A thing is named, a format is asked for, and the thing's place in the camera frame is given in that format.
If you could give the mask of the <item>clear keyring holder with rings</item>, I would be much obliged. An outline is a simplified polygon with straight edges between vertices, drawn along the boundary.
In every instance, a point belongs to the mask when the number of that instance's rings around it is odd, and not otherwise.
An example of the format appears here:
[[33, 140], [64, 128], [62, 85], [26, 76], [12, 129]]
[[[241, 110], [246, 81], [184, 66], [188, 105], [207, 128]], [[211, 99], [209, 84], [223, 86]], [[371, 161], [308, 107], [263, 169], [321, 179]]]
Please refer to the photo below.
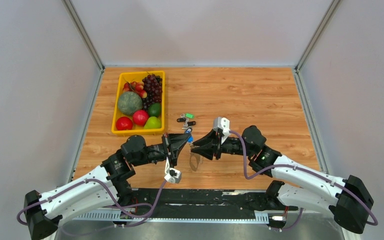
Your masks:
[[204, 160], [202, 156], [193, 152], [190, 153], [189, 166], [193, 172], [196, 172], [199, 166], [203, 164], [203, 162]]

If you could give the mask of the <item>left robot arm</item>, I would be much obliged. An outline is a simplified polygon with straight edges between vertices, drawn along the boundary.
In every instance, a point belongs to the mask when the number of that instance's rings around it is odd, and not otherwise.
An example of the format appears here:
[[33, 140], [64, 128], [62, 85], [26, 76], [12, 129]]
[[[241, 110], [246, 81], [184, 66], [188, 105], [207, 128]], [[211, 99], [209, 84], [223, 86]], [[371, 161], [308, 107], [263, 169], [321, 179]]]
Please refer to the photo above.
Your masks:
[[128, 179], [134, 167], [164, 162], [163, 183], [177, 184], [182, 173], [175, 169], [179, 153], [190, 133], [165, 133], [160, 144], [147, 145], [143, 136], [132, 135], [120, 148], [87, 174], [47, 192], [32, 190], [24, 197], [17, 220], [26, 225], [31, 239], [42, 240], [66, 222], [89, 211], [114, 206], [125, 209], [133, 201]]

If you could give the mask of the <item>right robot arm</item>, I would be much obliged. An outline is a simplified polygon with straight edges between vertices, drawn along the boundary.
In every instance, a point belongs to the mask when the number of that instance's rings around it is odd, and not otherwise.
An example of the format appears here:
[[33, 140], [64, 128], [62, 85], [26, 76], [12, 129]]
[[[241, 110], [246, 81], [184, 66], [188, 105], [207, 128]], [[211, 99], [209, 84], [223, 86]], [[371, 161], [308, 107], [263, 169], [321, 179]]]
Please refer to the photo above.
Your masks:
[[246, 179], [257, 175], [274, 179], [265, 195], [272, 209], [284, 205], [318, 212], [355, 234], [362, 234], [366, 225], [378, 225], [372, 212], [374, 200], [359, 177], [342, 178], [306, 167], [270, 148], [266, 140], [255, 125], [242, 134], [215, 127], [193, 142], [191, 152], [209, 160], [222, 154], [243, 156]]

